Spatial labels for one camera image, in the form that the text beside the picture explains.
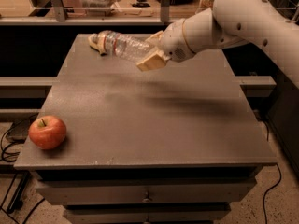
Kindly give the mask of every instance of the red apple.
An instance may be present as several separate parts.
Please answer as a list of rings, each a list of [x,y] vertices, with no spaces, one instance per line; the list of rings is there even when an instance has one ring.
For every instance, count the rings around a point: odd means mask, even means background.
[[[28,135],[41,149],[54,149],[64,141],[66,126],[56,116],[44,116],[30,125]]]

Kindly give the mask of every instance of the gray tabletop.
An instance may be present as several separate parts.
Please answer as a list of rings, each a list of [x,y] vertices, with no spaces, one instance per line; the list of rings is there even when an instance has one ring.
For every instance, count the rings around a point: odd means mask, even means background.
[[[101,57],[87,37],[77,36],[39,114],[63,119],[66,140],[45,151],[27,138],[15,168],[275,163],[221,50],[141,72],[131,62]]]

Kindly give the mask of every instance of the apple stem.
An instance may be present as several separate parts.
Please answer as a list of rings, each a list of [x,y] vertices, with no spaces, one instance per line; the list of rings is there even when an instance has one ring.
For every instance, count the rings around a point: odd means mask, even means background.
[[[47,126],[46,123],[45,123],[45,121],[44,121],[43,119],[41,119],[41,121],[43,122],[43,125],[44,125],[44,126]]]

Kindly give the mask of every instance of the table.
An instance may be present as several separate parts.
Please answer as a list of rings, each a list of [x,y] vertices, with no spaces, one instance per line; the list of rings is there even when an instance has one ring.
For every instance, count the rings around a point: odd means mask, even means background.
[[[15,163],[72,223],[198,223],[223,218],[276,157],[221,50],[139,71],[78,35],[39,116],[65,121]]]

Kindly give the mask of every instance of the drawer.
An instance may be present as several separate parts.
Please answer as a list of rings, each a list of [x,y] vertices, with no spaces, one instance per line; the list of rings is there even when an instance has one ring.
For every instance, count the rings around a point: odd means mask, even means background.
[[[72,224],[200,223],[222,219],[230,212],[226,203],[112,205],[67,209]]]
[[[213,203],[240,201],[256,184],[247,180],[41,182],[36,191],[53,205]]]

